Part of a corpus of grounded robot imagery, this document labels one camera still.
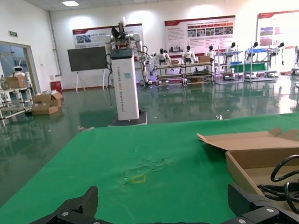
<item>green tablecloth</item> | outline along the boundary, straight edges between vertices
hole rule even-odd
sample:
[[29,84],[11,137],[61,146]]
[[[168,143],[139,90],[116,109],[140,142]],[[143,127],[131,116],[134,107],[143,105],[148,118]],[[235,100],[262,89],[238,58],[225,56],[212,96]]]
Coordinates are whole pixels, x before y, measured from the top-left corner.
[[[235,72],[243,72],[243,65],[231,65],[231,69],[235,69]],[[252,71],[265,71],[266,64],[260,63],[260,64],[252,64]],[[245,72],[250,72],[250,64],[245,65]]]
[[295,113],[80,133],[3,206],[1,223],[34,221],[90,186],[100,192],[96,217],[115,224],[223,222],[234,217],[225,153],[196,133],[299,129],[298,121]]

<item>wall poster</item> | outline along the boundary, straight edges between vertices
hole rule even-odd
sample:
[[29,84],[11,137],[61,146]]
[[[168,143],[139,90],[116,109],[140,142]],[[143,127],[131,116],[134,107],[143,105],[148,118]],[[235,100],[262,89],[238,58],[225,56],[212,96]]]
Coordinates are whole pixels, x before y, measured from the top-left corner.
[[[96,28],[86,28],[86,29],[75,29],[73,30],[73,39],[75,48],[94,48],[94,47],[104,47],[105,41],[104,37],[106,35],[111,35],[111,29],[118,26],[110,27],[96,27]],[[126,33],[139,33],[141,40],[143,42],[143,31],[142,24],[130,24],[125,28]],[[133,48],[135,49],[135,41],[131,42]]]
[[256,41],[259,42],[260,47],[276,47],[282,42],[285,43],[285,65],[279,65],[282,72],[291,71],[294,63],[294,48],[299,44],[299,30],[291,24],[298,18],[299,10],[261,13],[257,17]]
[[170,56],[182,55],[188,45],[195,54],[207,52],[210,45],[224,50],[234,42],[235,15],[165,21],[165,32]]

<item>ceiling light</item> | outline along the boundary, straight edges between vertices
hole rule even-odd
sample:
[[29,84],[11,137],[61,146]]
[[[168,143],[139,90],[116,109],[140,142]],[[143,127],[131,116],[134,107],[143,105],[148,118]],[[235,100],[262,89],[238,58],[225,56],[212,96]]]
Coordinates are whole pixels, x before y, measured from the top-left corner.
[[66,5],[68,7],[79,6],[79,4],[75,1],[64,1],[64,2],[62,2],[62,4]]

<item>display board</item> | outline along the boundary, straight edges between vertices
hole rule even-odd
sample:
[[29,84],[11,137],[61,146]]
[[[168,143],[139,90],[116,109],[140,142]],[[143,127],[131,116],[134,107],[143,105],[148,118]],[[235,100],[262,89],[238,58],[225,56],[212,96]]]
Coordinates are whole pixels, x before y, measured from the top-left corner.
[[234,41],[235,16],[165,21],[166,50],[180,56],[190,45],[196,53],[205,53],[209,46],[225,49]]
[[294,63],[294,48],[299,44],[299,30],[291,26],[299,18],[299,10],[261,13],[257,17],[256,41],[261,47],[275,47],[285,43],[284,61],[281,71],[290,71]]
[[71,71],[106,69],[105,47],[68,50]]
[[[86,29],[75,29],[73,30],[73,39],[75,48],[93,48],[93,47],[104,47],[106,35],[111,35],[111,29],[116,28],[119,31],[118,26],[110,27],[96,27]],[[142,24],[131,24],[125,28],[125,33],[138,33],[143,41],[143,30]]]

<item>television screen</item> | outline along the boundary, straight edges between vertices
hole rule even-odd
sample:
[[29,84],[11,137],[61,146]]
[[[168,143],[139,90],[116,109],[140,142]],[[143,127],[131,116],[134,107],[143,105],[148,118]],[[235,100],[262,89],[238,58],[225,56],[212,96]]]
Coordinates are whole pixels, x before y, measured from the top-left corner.
[[71,71],[106,69],[105,47],[71,49],[67,51]]

